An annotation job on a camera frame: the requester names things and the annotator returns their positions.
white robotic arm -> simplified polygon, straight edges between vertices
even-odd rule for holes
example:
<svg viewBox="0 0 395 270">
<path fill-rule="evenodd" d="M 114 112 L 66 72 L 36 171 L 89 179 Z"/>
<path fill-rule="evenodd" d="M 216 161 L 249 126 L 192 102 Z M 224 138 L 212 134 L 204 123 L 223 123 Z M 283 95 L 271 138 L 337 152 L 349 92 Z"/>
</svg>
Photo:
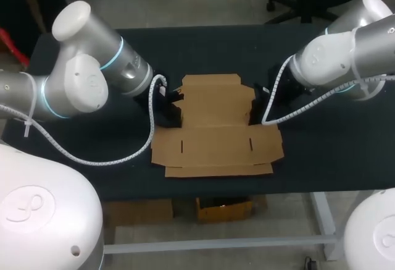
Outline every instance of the white robotic arm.
<svg viewBox="0 0 395 270">
<path fill-rule="evenodd" d="M 99 197 L 79 172 L 0 144 L 0 269 L 99 270 Z"/>
<path fill-rule="evenodd" d="M 381 0 L 361 0 L 287 58 L 280 70 L 269 72 L 268 93 L 255 100 L 250 124 L 284 122 L 335 93 L 361 101 L 376 96 L 386 80 L 395 80 L 386 76 L 395 66 L 394 43 L 395 17 L 390 9 Z M 326 93 L 287 116 L 267 120 L 272 106 L 288 105 L 317 89 Z"/>
<path fill-rule="evenodd" d="M 108 82 L 148 109 L 152 67 L 96 17 L 88 3 L 68 5 L 55 19 L 52 34 L 60 51 L 50 75 L 31 78 L 2 71 L 1 104 L 28 114 L 35 101 L 35 119 L 68 119 L 102 108 L 108 97 Z M 181 111 L 170 101 L 162 104 L 167 105 L 161 110 L 174 122 L 172 127 L 179 127 Z M 10 117 L 9 112 L 0 111 L 0 119 Z"/>
</svg>

cardboard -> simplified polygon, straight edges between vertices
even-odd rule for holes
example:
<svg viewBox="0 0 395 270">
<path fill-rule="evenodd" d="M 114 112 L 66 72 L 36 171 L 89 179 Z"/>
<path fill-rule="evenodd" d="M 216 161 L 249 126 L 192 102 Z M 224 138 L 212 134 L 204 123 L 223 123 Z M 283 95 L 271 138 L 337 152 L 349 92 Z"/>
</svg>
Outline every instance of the cardboard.
<svg viewBox="0 0 395 270">
<path fill-rule="evenodd" d="M 207 177 L 273 173 L 283 157 L 276 125 L 248 126 L 252 88 L 230 75 L 187 75 L 178 101 L 182 128 L 157 127 L 152 162 L 166 166 L 166 177 Z"/>
<path fill-rule="evenodd" d="M 171 199 L 105 202 L 102 207 L 107 228 L 158 224 L 173 219 Z"/>
<path fill-rule="evenodd" d="M 241 221 L 251 216 L 252 201 L 249 197 L 211 200 L 196 198 L 197 219 L 201 223 Z"/>
</svg>

black mat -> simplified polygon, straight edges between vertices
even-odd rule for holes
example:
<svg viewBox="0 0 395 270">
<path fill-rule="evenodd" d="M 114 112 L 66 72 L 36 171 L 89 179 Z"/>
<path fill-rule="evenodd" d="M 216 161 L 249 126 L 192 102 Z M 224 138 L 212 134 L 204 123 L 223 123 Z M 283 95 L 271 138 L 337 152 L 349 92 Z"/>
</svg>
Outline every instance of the black mat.
<svg viewBox="0 0 395 270">
<path fill-rule="evenodd" d="M 311 25 L 120 31 L 154 68 L 169 74 L 172 88 L 181 85 L 184 74 L 236 72 L 246 85 L 265 84 L 270 66 L 284 61 L 319 32 Z M 56 42 L 43 36 L 29 73 L 50 73 L 56 55 Z M 370 101 L 334 96 L 281 124 L 285 158 L 274 164 L 273 175 L 262 177 L 166 179 L 164 168 L 150 163 L 149 150 L 118 166 L 82 166 L 65 159 L 35 129 L 24 139 L 23 125 L 17 121 L 7 123 L 3 139 L 22 151 L 80 171 L 102 200 L 382 189 L 395 186 L 393 100 L 395 83 L 386 84 Z M 131 154 L 143 145 L 149 132 L 148 117 L 114 90 L 99 112 L 44 126 L 64 148 L 93 161 Z"/>
</svg>

floor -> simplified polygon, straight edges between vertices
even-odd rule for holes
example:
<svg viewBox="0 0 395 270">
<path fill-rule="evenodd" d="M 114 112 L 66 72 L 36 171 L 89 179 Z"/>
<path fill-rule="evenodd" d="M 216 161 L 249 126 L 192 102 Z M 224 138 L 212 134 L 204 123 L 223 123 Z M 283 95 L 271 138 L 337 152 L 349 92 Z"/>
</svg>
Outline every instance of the floor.
<svg viewBox="0 0 395 270">
<path fill-rule="evenodd" d="M 265 10 L 267 0 L 85 0 L 113 28 L 156 28 L 205 25 L 261 24 L 284 12 Z M 393 10 L 395 0 L 384 0 Z M 350 4 L 332 11 L 341 14 Z M 314 23 L 326 24 L 315 20 Z M 20 70 L 7 55 L 0 55 L 0 69 Z M 0 133 L 4 121 L 0 120 Z M 355 192 L 328 193 L 328 201 L 340 222 Z M 189 207 L 180 201 L 180 210 Z M 268 210 L 243 222 L 197 225 L 189 212 L 171 224 L 119 227 L 116 243 L 188 240 L 203 238 L 270 237 L 316 234 L 311 202 L 305 194 L 268 195 Z M 325 262 L 321 246 L 199 250 L 168 253 L 115 255 L 106 270 L 123 269 L 272 269 L 301 270 L 304 257 L 319 261 L 322 270 L 346 270 L 345 261 Z"/>
<path fill-rule="evenodd" d="M 327 193 L 339 224 L 356 192 Z M 116 243 L 199 240 L 208 238 L 282 237 L 318 234 L 308 194 L 267 195 L 268 209 L 258 208 L 246 220 L 223 224 L 196 224 L 186 200 L 175 203 L 176 218 L 169 224 L 118 227 Z M 175 251 L 107 256 L 107 270 L 123 269 L 270 269 L 302 270 L 310 256 L 322 270 L 347 270 L 345 261 L 325 262 L 322 246 Z"/>
</svg>

flattened cardboard box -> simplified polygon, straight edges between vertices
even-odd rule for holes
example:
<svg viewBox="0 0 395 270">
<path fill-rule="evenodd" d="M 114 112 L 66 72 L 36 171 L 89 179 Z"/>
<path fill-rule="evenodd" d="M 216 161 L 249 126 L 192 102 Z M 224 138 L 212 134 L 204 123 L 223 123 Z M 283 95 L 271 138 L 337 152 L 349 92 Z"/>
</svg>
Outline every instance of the flattened cardboard box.
<svg viewBox="0 0 395 270">
<path fill-rule="evenodd" d="M 255 95 L 238 75 L 187 75 L 180 90 L 182 128 L 156 128 L 151 144 L 166 177 L 273 173 L 271 162 L 284 156 L 280 131 L 248 126 Z"/>
</svg>

